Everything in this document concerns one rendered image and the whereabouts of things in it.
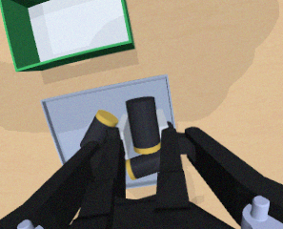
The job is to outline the light blue tray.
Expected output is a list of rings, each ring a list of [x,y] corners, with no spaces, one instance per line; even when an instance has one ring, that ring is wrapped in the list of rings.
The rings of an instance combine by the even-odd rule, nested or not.
[[[81,149],[80,143],[98,110],[113,114],[119,122],[127,113],[125,102],[143,96],[154,96],[156,110],[162,109],[166,120],[175,128],[167,74],[40,100],[61,164],[64,165]],[[157,173],[131,180],[126,169],[126,189],[156,184]]]

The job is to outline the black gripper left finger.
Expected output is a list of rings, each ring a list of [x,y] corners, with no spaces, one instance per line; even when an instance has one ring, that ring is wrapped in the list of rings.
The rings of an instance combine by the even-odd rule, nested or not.
[[[70,224],[70,229],[112,229],[114,201],[126,198],[128,115],[122,114],[117,127],[105,134],[106,143],[86,143],[28,200],[1,218],[0,229],[66,229]]]

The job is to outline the black battery with gold end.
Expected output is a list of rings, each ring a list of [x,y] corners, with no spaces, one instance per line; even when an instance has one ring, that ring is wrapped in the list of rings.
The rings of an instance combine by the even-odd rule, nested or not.
[[[127,172],[131,180],[146,177],[159,172],[160,149],[152,154],[127,159]]]
[[[161,141],[154,96],[127,100],[126,108],[134,151],[141,155],[157,152]]]
[[[99,145],[106,143],[105,130],[115,127],[117,123],[118,119],[113,114],[98,110],[80,143],[80,147],[82,148],[89,141],[98,141]]]

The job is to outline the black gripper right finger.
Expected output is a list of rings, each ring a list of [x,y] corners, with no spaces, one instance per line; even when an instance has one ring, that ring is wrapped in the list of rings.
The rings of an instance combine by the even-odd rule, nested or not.
[[[201,129],[177,133],[162,109],[156,115],[161,149],[152,229],[194,229],[181,155],[241,229],[283,229],[283,184],[261,175]]]

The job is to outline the green open-top box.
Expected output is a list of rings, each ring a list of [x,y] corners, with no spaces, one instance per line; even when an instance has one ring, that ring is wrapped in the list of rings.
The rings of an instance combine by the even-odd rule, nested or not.
[[[44,71],[134,50],[125,3],[125,0],[0,0],[15,71]]]

